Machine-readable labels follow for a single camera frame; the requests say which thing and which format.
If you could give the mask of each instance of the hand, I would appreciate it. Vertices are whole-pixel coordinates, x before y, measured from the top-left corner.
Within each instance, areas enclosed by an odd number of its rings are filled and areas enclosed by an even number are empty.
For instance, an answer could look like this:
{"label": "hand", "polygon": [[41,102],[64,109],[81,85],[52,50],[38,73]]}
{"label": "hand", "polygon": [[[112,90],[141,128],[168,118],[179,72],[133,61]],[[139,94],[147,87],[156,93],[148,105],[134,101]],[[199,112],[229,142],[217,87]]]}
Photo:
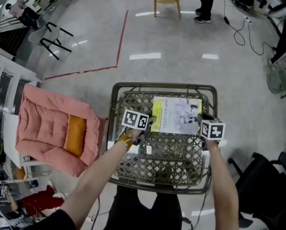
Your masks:
{"label": "hand", "polygon": [[139,129],[128,129],[128,130],[126,130],[126,134],[130,135],[130,136],[139,136],[140,133],[142,133],[142,131]]}
{"label": "hand", "polygon": [[208,150],[213,149],[213,148],[218,148],[218,142],[216,140],[207,140],[206,141],[206,147]]}

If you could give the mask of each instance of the white chair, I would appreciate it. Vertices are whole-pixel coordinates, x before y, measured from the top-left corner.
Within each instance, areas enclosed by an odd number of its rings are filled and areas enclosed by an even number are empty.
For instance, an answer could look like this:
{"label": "white chair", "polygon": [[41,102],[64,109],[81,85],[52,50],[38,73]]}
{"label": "white chair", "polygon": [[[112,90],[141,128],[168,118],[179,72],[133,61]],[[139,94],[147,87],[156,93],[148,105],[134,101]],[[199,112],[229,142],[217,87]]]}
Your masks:
{"label": "white chair", "polygon": [[51,44],[58,46],[68,52],[71,52],[70,49],[65,48],[61,45],[61,42],[58,40],[58,36],[60,34],[60,31],[63,31],[67,33],[70,36],[74,36],[73,34],[65,31],[63,28],[53,24],[52,22],[48,22],[43,28],[32,32],[29,36],[29,41],[34,44],[42,45],[44,46],[57,60],[60,60],[49,48]]}

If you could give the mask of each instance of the black shirt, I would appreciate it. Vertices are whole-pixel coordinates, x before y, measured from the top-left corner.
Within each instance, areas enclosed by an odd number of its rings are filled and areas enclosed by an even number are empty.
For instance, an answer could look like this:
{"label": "black shirt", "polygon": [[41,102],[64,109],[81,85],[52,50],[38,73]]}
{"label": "black shirt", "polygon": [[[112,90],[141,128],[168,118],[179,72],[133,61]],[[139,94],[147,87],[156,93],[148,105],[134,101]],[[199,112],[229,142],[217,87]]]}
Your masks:
{"label": "black shirt", "polygon": [[24,230],[75,230],[76,226],[72,219],[66,214],[65,211],[58,209],[56,212],[52,213],[46,219],[24,228]]}

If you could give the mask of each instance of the sneaker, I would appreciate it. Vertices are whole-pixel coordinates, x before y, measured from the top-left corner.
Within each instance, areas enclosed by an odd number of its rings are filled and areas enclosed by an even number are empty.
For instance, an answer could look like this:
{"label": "sneaker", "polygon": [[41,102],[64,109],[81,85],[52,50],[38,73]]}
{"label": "sneaker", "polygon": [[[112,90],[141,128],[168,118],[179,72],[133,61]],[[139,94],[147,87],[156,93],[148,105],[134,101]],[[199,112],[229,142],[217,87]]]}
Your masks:
{"label": "sneaker", "polygon": [[211,23],[211,19],[206,20],[206,19],[202,18],[201,16],[195,17],[194,20],[200,24],[202,24],[202,23],[210,24]]}
{"label": "sneaker", "polygon": [[198,16],[201,15],[201,8],[196,9],[196,10],[195,10],[195,14],[197,14]]}
{"label": "sneaker", "polygon": [[51,180],[48,180],[48,186],[50,186],[55,192],[56,192],[56,189],[55,189],[55,186],[53,186],[53,183]]}

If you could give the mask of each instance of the orange pillow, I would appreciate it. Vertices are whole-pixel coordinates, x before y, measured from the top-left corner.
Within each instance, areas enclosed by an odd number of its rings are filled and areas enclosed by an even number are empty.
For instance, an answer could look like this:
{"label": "orange pillow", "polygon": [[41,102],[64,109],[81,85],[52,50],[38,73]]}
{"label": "orange pillow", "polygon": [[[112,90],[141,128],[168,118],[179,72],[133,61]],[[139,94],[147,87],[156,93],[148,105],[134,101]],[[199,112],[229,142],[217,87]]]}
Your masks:
{"label": "orange pillow", "polygon": [[66,150],[77,157],[80,157],[83,153],[82,145],[85,126],[85,119],[70,115]]}

